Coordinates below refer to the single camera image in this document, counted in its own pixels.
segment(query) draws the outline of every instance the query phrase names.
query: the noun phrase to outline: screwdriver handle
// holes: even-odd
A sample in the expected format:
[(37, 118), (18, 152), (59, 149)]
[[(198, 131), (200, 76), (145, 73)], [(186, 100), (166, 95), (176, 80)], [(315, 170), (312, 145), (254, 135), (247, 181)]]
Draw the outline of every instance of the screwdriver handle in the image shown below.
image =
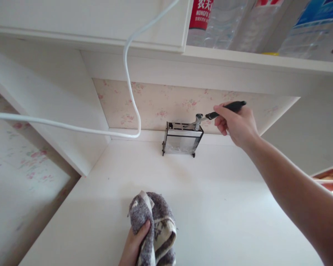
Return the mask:
[[(226, 106), (224, 106), (224, 108), (227, 108), (235, 113), (238, 113), (241, 109), (243, 105), (246, 105), (247, 102), (246, 101), (236, 101), (236, 102), (232, 102), (230, 104), (227, 104)], [(206, 114), (205, 117), (207, 117), (209, 120), (212, 120), (214, 118), (216, 118), (217, 116), (219, 116), (218, 113), (216, 112), (212, 112), (209, 114)]]

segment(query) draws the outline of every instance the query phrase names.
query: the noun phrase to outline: power cord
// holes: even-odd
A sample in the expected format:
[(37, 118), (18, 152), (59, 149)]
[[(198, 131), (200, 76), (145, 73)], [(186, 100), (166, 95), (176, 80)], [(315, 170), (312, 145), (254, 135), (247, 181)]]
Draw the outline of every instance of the power cord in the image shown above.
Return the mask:
[(129, 46), (131, 45), (132, 41), (138, 37), (141, 33), (145, 32), (147, 29), (149, 29), (151, 26), (153, 26), (158, 20), (160, 20), (166, 13), (168, 13), (169, 10), (171, 10), (179, 0), (174, 0), (166, 9), (164, 9), (158, 16), (156, 16), (154, 19), (152, 19), (149, 23), (138, 29), (135, 33), (133, 33), (126, 41), (124, 49), (123, 49), (123, 65), (125, 67), (126, 71), (126, 76), (127, 76), (127, 85), (128, 85), (128, 90), (129, 94), (131, 96), (133, 108), (137, 114), (137, 120), (138, 120), (138, 130), (137, 134), (131, 135), (131, 134), (123, 134), (123, 133), (117, 133), (117, 132), (110, 132), (110, 131), (103, 131), (103, 130), (95, 130), (95, 129), (88, 129), (84, 127), (77, 127), (77, 126), (72, 126), (69, 124), (65, 123), (60, 123), (48, 119), (43, 119), (43, 118), (37, 118), (37, 117), (31, 117), (31, 116), (24, 116), (24, 115), (14, 115), (14, 114), (9, 114), (9, 113), (0, 113), (0, 119), (5, 119), (5, 120), (16, 120), (16, 121), (26, 121), (26, 122), (31, 122), (31, 123), (39, 123), (39, 124), (45, 124), (45, 125), (50, 125), (50, 126), (55, 126), (55, 127), (61, 127), (64, 129), (69, 129), (73, 131), (79, 131), (79, 132), (84, 132), (84, 133), (92, 133), (92, 134), (100, 134), (100, 135), (108, 135), (108, 136), (116, 136), (116, 137), (125, 137), (125, 138), (130, 138), (130, 139), (135, 139), (138, 138), (141, 134), (141, 116), (139, 115), (138, 109), (136, 102), (134, 101), (133, 97), (133, 91), (132, 91), (132, 86), (131, 86), (131, 80), (129, 78), (129, 72), (128, 72), (128, 66), (127, 66), (127, 52), (129, 49)]

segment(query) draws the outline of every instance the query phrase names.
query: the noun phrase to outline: pink floral pattern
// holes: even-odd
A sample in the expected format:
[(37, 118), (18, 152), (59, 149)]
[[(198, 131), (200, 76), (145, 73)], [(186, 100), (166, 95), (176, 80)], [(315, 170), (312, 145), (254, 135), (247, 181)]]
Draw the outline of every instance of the pink floral pattern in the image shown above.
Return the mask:
[[(1, 95), (0, 112), (17, 113)], [(20, 262), (78, 177), (29, 123), (0, 120), (0, 265)]]
[[(137, 128), (137, 117), (124, 81), (93, 79), (98, 97), (111, 128)], [(170, 85), (131, 83), (141, 115), (142, 129), (165, 130), (167, 121), (190, 123), (197, 113), (213, 112), (223, 102), (245, 100), (253, 109), (258, 130), (263, 133), (297, 97), (197, 89)], [(205, 133), (219, 134), (213, 121), (201, 123)]]

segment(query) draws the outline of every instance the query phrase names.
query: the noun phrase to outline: hand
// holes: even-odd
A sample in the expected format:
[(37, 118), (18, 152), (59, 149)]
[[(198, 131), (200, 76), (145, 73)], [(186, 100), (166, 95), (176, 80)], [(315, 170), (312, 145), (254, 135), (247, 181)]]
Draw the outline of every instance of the hand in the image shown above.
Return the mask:
[(122, 256), (119, 266), (135, 266), (138, 259), (139, 247), (148, 234), (149, 228), (151, 227), (151, 222), (147, 220), (145, 224), (141, 227), (139, 232), (134, 235), (132, 227), (128, 232), (126, 239), (125, 248), (123, 249)]
[(226, 130), (228, 130), (233, 142), (244, 149), (260, 138), (253, 111), (243, 106), (238, 113), (235, 113), (223, 107), (230, 103), (225, 102), (213, 107), (220, 115), (215, 119), (215, 126), (224, 136), (227, 135)]

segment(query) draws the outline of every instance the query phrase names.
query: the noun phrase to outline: towel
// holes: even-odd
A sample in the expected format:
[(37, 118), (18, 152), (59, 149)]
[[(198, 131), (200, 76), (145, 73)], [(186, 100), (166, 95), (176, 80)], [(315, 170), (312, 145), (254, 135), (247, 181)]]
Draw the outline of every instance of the towel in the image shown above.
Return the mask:
[(176, 239), (174, 216), (165, 199), (153, 192), (141, 191), (129, 206), (133, 233), (147, 220), (151, 227), (141, 245), (137, 265), (175, 265), (173, 244)]

